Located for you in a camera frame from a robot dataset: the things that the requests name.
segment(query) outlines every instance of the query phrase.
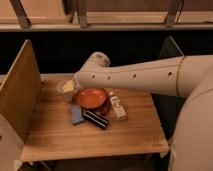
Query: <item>blue sponge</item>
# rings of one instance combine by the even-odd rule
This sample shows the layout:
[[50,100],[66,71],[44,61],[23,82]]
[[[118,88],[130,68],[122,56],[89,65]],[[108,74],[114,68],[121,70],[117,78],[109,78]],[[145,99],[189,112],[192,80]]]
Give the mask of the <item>blue sponge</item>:
[[82,109],[79,105],[72,105],[71,106],[71,113],[72,113],[72,124],[77,125],[84,122],[84,118],[82,117]]

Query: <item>dark background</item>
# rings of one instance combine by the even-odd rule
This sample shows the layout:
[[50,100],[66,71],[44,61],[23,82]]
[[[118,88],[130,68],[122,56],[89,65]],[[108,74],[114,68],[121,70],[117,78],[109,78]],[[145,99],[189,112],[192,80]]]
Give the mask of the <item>dark background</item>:
[[41,73],[77,71],[94,51],[112,66],[156,60],[163,40],[172,36],[184,54],[213,54],[213,31],[2,32],[0,74],[7,73],[25,39],[33,43]]

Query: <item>bowl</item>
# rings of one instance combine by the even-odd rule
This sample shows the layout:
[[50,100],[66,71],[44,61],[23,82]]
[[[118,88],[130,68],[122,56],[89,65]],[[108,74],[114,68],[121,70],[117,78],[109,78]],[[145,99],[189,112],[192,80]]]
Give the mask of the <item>bowl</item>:
[[104,104],[107,93],[103,88],[86,88],[76,94],[77,103],[85,109],[96,109]]

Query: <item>small yellow object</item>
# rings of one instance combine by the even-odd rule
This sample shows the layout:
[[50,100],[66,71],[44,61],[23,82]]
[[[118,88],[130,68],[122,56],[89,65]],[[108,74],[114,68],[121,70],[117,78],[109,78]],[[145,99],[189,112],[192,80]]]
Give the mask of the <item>small yellow object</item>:
[[70,81],[67,81],[64,85],[63,85],[63,91],[64,93],[66,92],[70,92],[70,91],[73,91],[73,81],[70,80]]

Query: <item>wooden tabletop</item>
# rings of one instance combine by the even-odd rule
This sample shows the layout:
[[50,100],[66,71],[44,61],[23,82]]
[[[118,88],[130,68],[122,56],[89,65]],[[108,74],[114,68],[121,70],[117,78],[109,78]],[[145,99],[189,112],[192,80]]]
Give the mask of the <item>wooden tabletop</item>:
[[56,91],[58,82],[65,79],[70,77],[52,77],[43,81],[21,155],[22,161],[168,151],[168,143],[149,93],[113,89],[126,109],[128,120],[118,122],[110,109],[106,116],[110,124],[106,130],[88,122],[73,126],[71,104]]

